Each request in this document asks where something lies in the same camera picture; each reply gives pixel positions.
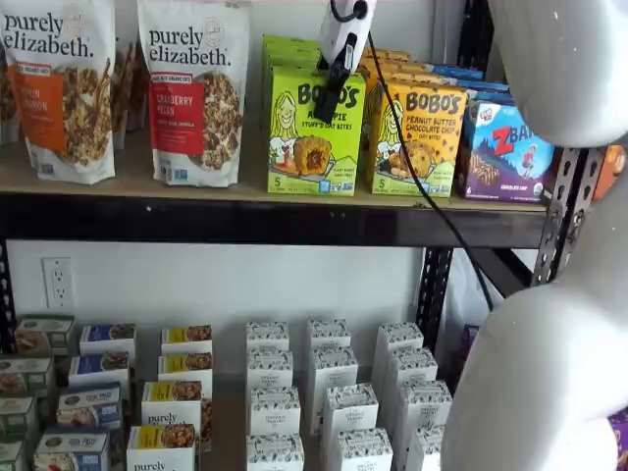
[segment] granola bag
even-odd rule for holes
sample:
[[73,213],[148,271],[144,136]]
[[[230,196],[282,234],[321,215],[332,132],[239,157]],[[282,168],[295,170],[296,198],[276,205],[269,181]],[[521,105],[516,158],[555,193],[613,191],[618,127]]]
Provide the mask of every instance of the granola bag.
[[39,177],[88,184],[113,177],[113,0],[0,0],[0,22]]
[[150,72],[154,178],[237,182],[248,62],[248,9],[206,0],[137,0]]

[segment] shelf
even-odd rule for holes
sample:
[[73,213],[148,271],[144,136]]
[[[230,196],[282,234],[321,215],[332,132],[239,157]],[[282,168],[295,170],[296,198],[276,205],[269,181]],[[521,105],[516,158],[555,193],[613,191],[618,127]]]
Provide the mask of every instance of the shelf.
[[[37,178],[20,142],[0,149],[0,236],[65,240],[457,246],[422,198],[269,194],[259,141],[242,150],[240,183],[172,187],[152,179],[146,132],[128,135],[118,176],[94,186]],[[471,246],[539,246],[540,205],[438,198]]]

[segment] electrical outlet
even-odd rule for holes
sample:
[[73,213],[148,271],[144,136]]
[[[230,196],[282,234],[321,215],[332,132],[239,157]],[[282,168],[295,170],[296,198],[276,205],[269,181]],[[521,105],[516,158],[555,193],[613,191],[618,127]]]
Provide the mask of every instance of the electrical outlet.
[[72,311],[75,308],[75,292],[72,280],[71,258],[42,258],[43,279],[46,285],[48,309]]

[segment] orange label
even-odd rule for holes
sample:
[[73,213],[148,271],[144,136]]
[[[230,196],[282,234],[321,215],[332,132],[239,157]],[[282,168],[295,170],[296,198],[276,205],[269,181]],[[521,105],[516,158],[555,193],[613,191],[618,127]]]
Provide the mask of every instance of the orange label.
[[28,140],[45,149],[66,150],[63,77],[47,65],[18,63],[9,66],[9,80]]

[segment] black cable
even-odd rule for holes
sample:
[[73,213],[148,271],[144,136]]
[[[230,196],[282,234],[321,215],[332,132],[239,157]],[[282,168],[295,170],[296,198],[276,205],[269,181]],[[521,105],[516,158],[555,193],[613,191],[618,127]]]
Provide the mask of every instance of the black cable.
[[380,68],[380,61],[377,58],[375,45],[373,44],[373,37],[371,36],[370,32],[369,32],[369,45],[371,46],[371,53],[373,54],[373,62],[375,63],[375,68],[377,69],[378,78],[380,79],[380,82],[382,83],[382,87],[384,89],[384,92],[386,93],[386,98],[388,99],[389,106],[391,107],[392,117],[394,118],[394,123],[396,124],[396,131],[399,136],[399,141],[401,142],[401,149],[403,150],[402,154],[405,159],[405,163],[408,166],[408,169],[410,170],[410,174],[412,174],[412,179],[414,180],[414,183],[419,188],[419,192],[421,193],[421,195],[426,199],[426,201],[430,204],[430,206],[432,206],[432,209],[436,211],[436,213],[441,217],[441,219],[443,219],[445,224],[449,227],[449,229],[455,236],[460,246],[466,252],[467,256],[469,257],[469,260],[471,260],[471,265],[473,266],[473,270],[475,271],[475,274],[478,277],[478,281],[480,282],[480,288],[482,289],[482,293],[484,294],[484,297],[487,300],[487,304],[489,305],[489,310],[492,311],[493,300],[491,299],[491,295],[489,294],[489,288],[487,287],[487,283],[484,280],[484,277],[482,276],[482,272],[480,271],[480,266],[478,265],[477,260],[471,253],[471,248],[469,247],[467,242],[464,240],[464,238],[462,237],[462,234],[457,229],[457,227],[449,219],[447,214],[445,214],[445,212],[441,208],[439,208],[438,204],[436,204],[436,202],[428,194],[425,188],[421,185],[421,182],[419,182],[419,178],[417,177],[416,172],[414,171],[414,167],[412,167],[412,162],[410,161],[410,157],[409,157],[410,154],[408,154],[408,150],[405,147],[405,139],[403,138],[403,131],[401,130],[401,123],[399,122],[399,116],[396,114],[396,110],[393,105],[393,98],[391,97],[389,88],[386,85],[384,75],[382,74],[382,69]]

